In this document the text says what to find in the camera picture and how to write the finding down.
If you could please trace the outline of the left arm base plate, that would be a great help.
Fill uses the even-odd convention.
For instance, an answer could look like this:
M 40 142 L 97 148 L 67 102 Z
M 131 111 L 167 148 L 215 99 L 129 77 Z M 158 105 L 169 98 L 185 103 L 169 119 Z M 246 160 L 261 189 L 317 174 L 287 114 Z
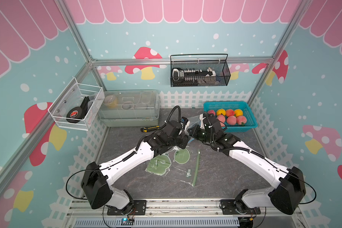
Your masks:
M 145 215 L 146 200 L 132 200 L 123 209 L 107 207 L 108 216 Z

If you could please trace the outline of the clear blue zip-top bag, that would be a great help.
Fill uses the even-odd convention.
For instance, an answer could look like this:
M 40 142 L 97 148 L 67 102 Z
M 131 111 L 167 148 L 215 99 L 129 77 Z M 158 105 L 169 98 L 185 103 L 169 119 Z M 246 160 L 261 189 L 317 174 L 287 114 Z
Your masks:
M 195 126 L 199 126 L 201 129 L 205 129 L 205 125 L 203 123 L 204 118 L 204 114 L 188 118 L 188 121 L 185 125 L 185 132 L 189 134 L 189 130 Z

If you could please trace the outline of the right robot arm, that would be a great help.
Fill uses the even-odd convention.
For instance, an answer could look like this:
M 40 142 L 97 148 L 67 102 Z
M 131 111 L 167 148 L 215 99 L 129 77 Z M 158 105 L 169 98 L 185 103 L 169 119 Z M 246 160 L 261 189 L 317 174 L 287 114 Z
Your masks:
M 249 167 L 269 184 L 259 190 L 243 189 L 234 199 L 235 210 L 244 214 L 259 207 L 274 207 L 286 215 L 292 215 L 306 195 L 303 172 L 293 166 L 287 168 L 253 150 L 240 138 L 221 127 L 216 116 L 204 113 L 197 123 L 187 123 L 185 129 L 194 138 Z

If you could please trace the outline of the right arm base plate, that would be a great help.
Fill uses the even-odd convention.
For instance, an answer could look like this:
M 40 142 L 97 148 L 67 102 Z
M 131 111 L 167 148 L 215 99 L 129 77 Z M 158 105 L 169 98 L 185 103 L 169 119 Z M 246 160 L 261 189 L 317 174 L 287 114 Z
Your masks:
M 241 200 L 222 199 L 219 203 L 219 208 L 223 215 L 248 215 L 255 216 L 261 214 L 259 207 L 248 208 Z

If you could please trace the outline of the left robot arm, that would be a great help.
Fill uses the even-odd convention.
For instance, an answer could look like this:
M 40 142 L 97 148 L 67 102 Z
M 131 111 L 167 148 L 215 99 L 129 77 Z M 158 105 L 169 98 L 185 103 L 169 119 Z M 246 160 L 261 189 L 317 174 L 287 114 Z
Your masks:
M 188 120 L 182 119 L 180 114 L 177 120 L 172 120 L 175 111 L 180 112 L 181 108 L 175 106 L 164 125 L 152 134 L 140 138 L 135 148 L 102 164 L 92 162 L 82 170 L 84 175 L 80 186 L 93 210 L 107 206 L 116 208 L 123 214 L 129 213 L 134 201 L 127 191 L 119 190 L 113 187 L 113 184 L 143 162 L 162 155 L 174 147 L 186 148 L 189 142 L 189 136 L 186 134 Z

